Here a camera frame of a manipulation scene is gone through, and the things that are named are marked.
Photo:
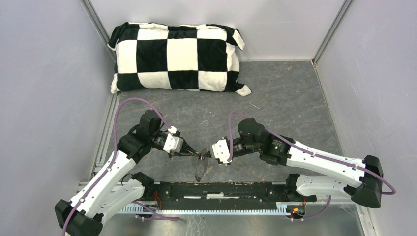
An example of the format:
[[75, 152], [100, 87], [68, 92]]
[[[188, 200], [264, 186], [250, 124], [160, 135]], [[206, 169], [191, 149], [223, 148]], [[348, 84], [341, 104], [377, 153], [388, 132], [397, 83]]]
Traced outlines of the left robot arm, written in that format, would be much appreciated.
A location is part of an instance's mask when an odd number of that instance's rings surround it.
[[198, 154], [175, 128], [162, 131], [161, 127], [162, 119], [157, 112], [147, 110], [139, 124], [120, 138], [116, 150], [93, 179], [69, 201], [60, 200], [55, 205], [62, 235], [97, 236], [132, 201], [151, 199], [152, 179], [141, 173], [134, 174], [117, 191], [113, 188], [152, 148], [166, 152], [169, 157]]

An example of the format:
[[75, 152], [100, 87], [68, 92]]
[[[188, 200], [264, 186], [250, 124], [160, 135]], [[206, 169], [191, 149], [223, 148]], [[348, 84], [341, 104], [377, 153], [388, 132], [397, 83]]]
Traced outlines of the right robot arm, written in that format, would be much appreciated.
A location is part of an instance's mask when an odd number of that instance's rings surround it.
[[291, 201], [301, 196], [332, 195], [350, 198], [368, 208], [380, 208], [383, 194], [383, 169], [379, 158], [349, 158], [311, 148], [265, 128], [254, 118], [238, 124], [238, 138], [222, 138], [209, 148], [210, 156], [229, 165], [233, 158], [258, 153], [271, 165], [302, 168], [319, 173], [312, 177], [291, 174], [284, 195]]

